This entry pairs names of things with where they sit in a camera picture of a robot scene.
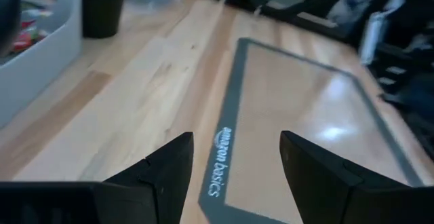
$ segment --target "gray tray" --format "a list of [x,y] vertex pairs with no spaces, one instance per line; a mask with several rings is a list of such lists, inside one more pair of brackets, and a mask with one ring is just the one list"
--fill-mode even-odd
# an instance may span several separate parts
[[0,128],[25,108],[81,51],[81,0],[56,0],[38,25],[51,34],[0,66]]

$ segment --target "gray mat border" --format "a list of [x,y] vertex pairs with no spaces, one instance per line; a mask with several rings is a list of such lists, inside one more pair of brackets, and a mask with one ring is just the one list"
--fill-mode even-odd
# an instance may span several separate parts
[[[397,160],[399,167],[402,169],[404,176],[406,177],[408,183],[413,187],[423,186],[423,182],[417,175],[416,171],[413,169],[410,161],[406,157],[402,148],[399,146],[391,132],[389,131],[386,123],[378,114],[375,109],[374,104],[369,99],[368,94],[364,90],[362,84],[353,74],[342,71],[335,67],[331,67],[326,64],[321,64],[320,62],[310,60],[308,58],[299,56],[297,54],[293,54],[291,52],[287,52],[281,50],[279,48],[273,47],[271,45],[267,45],[261,43],[259,41],[250,39],[250,38],[240,38],[237,43],[237,51],[235,52],[235,57],[233,61],[233,67],[231,71],[231,75],[229,77],[229,82],[226,88],[226,94],[224,96],[222,111],[220,112],[220,119],[216,128],[216,139],[215,141],[219,141],[221,136],[221,132],[226,130],[226,132],[230,131],[229,135],[226,134],[227,147],[225,147],[225,152],[220,151],[220,153],[224,153],[225,161],[218,161],[217,155],[218,151],[221,148],[212,147],[210,151],[210,156],[208,158],[208,164],[205,171],[205,175],[203,178],[203,183],[201,186],[201,193],[199,196],[199,205],[205,213],[206,217],[210,221],[211,224],[215,223],[266,223],[266,224],[282,224],[283,222],[277,221],[274,219],[270,219],[268,217],[260,216],[259,214],[247,212],[232,206],[228,206],[225,204],[226,197],[226,186],[228,183],[228,175],[231,167],[231,156],[233,150],[233,141],[236,133],[237,126],[237,117],[239,112],[239,103],[241,99],[241,89],[243,85],[244,71],[245,71],[245,63],[247,62],[247,54],[249,45],[258,45],[262,48],[266,48],[268,50],[272,50],[274,52],[283,54],[285,56],[289,56],[292,58],[296,58],[299,61],[307,62],[309,64],[315,65],[317,67],[321,67],[323,69],[327,69],[329,71],[337,72],[342,75],[347,76],[353,81],[357,91],[361,95],[361,98],[365,105],[368,108],[368,111],[371,113],[371,116],[374,118],[374,122],[378,126],[384,140],[386,141],[389,149],[392,151],[393,156]],[[210,184],[212,183],[212,176],[222,177],[220,184],[220,192],[218,196],[209,195]],[[215,185],[213,186],[212,193],[215,192]]]

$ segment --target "amazon basics logo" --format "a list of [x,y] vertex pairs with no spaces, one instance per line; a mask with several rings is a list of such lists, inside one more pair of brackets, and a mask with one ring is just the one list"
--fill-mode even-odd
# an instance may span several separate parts
[[228,146],[231,140],[230,128],[223,128],[217,132],[214,138],[214,144],[217,148],[216,163],[214,164],[214,170],[212,171],[211,183],[208,188],[208,195],[212,197],[220,196],[220,190],[222,189],[224,171],[228,167],[226,162],[226,155],[228,154]]

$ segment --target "wooden table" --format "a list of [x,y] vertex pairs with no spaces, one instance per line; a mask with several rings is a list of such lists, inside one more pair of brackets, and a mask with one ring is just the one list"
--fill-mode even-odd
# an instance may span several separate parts
[[0,131],[0,179],[101,181],[193,131],[182,222],[207,223],[197,199],[240,37],[357,76],[423,183],[434,183],[434,164],[377,97],[354,50],[214,0],[182,0],[150,16],[126,6],[115,37],[85,39],[81,57]]

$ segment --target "baking mat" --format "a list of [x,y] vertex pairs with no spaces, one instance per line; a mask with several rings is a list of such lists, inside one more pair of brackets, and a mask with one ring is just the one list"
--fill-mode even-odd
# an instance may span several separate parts
[[240,39],[199,198],[210,223],[302,223],[281,165],[282,130],[421,185],[355,77]]

